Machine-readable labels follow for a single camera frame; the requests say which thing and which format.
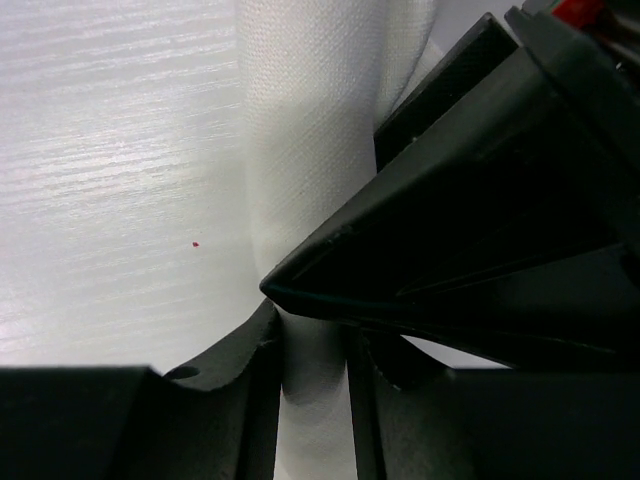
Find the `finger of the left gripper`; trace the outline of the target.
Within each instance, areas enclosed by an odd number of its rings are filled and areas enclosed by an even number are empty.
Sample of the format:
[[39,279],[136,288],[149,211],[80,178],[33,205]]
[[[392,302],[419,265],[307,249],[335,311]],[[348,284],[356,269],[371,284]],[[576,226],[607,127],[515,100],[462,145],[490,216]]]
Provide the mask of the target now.
[[382,170],[517,48],[491,13],[483,14],[378,128]]
[[639,179],[517,50],[261,285],[514,367],[639,366]]

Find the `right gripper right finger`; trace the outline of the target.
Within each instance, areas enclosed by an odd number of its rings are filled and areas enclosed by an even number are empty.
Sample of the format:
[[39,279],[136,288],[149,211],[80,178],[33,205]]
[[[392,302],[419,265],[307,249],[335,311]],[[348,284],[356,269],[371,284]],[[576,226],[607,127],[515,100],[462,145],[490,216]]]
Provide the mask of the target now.
[[635,479],[637,373],[452,369],[344,331],[361,479]]

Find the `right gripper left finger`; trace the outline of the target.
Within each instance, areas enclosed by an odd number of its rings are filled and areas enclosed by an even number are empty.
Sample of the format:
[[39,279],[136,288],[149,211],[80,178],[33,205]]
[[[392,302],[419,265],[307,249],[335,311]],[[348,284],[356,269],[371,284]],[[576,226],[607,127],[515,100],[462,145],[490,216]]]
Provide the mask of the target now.
[[270,479],[280,317],[264,301],[209,349],[147,366],[1,372],[5,479]]

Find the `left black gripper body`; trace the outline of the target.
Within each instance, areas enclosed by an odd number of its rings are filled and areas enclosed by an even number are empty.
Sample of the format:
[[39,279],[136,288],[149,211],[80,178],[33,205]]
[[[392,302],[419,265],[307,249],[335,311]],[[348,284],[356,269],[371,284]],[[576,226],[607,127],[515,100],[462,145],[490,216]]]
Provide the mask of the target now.
[[527,1],[505,20],[639,194],[639,3]]

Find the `white cloth napkin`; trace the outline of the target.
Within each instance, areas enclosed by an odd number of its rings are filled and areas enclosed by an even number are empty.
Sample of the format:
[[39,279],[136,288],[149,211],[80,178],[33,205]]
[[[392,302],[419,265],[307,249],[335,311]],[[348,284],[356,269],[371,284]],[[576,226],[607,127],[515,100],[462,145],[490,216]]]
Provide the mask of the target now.
[[[243,145],[257,271],[268,274],[375,174],[374,132],[436,62],[434,1],[241,1]],[[280,315],[278,479],[353,479],[336,324]]]

